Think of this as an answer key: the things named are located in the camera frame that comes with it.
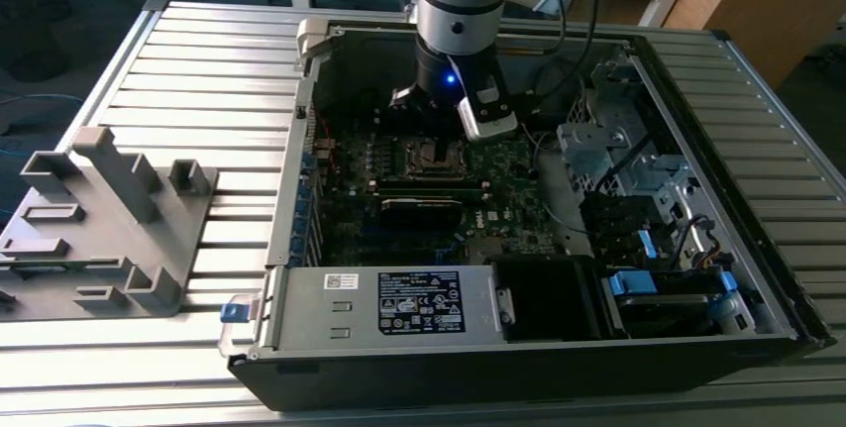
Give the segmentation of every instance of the slotted aluminum surface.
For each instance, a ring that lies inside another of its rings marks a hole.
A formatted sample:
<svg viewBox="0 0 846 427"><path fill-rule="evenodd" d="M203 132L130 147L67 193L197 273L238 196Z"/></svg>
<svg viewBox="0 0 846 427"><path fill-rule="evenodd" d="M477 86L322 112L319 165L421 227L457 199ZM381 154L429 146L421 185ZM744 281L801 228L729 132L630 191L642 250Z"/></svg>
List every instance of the slotted aluminum surface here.
<svg viewBox="0 0 846 427"><path fill-rule="evenodd" d="M796 403L828 403L794 412L805 419L814 414L842 416L846 344L790 366L749 370L692 392L664 396L298 415L262 406L217 353L217 313L237 293L261 287L299 75L297 25L321 15L399 21L397 15L379 13L194 3L171 3L164 12L146 11L139 18L60 150L79 125L103 125L115 131L120 149L143 151L156 165L195 158L221 168L187 304L170 319L0 324L0 425L337 424L379 419L434 424L502 420L519 425L531 416L611 415L646 405L672 411L661 414L664 421L710 425L732 412L786 415L786 407L768 406ZM642 33L656 46L824 317L836 330L846 329L840 176L806 144L730 45L701 32L606 29ZM249 343L251 338L251 326L237 325L235 341ZM744 409L732 409L741 405ZM693 416L688 409L710 411Z"/></svg>

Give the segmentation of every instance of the floor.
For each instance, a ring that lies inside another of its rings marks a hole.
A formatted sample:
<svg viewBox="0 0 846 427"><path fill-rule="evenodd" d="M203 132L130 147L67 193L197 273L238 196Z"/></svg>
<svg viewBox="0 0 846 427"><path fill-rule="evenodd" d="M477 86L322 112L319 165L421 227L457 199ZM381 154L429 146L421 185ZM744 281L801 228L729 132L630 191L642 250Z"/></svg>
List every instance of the floor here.
<svg viewBox="0 0 846 427"><path fill-rule="evenodd" d="M40 83L16 82L0 70L0 91L18 93L64 93L84 98L146 0L71 0L72 15L54 24L58 39L71 54L71 70ZM290 5L290 0L179 0L233 4ZM318 6L342 9L397 11L399 0L317 0ZM531 17L518 7L506 10L509 17ZM841 171L846 170L846 140L838 129L846 128L846 66L820 70L813 61L796 70L778 94L800 122L816 138ZM52 149L76 112L70 101L22 100L0 107L3 123L12 126L0 133L0 225L18 206L27 186L18 172L26 154Z"/></svg>

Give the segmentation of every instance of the power supply label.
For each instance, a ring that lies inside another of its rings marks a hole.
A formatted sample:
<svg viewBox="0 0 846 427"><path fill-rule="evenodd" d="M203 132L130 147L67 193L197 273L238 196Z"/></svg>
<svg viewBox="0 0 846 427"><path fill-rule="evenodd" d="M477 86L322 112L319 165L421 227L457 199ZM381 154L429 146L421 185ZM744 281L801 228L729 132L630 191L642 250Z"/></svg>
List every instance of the power supply label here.
<svg viewBox="0 0 846 427"><path fill-rule="evenodd" d="M457 271L379 274L379 331L385 335L465 333Z"/></svg>

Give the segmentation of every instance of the motherboard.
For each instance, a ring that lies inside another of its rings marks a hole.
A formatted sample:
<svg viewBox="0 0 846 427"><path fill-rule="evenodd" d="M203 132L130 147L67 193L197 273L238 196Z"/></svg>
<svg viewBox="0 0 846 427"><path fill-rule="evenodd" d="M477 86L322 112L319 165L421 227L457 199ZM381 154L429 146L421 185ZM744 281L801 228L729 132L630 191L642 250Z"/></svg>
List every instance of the motherboard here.
<svg viewBox="0 0 846 427"><path fill-rule="evenodd" d="M470 145L318 118L322 265L481 265L562 252L526 135Z"/></svg>

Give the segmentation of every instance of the white sticker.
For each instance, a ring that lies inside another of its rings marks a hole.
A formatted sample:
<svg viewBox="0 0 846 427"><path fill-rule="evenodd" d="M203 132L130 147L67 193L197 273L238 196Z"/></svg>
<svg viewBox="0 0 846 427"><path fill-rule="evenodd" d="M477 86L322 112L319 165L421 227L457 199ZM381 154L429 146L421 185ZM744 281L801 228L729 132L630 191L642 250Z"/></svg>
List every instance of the white sticker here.
<svg viewBox="0 0 846 427"><path fill-rule="evenodd" d="M323 290L358 290L358 273L327 273Z"/></svg>

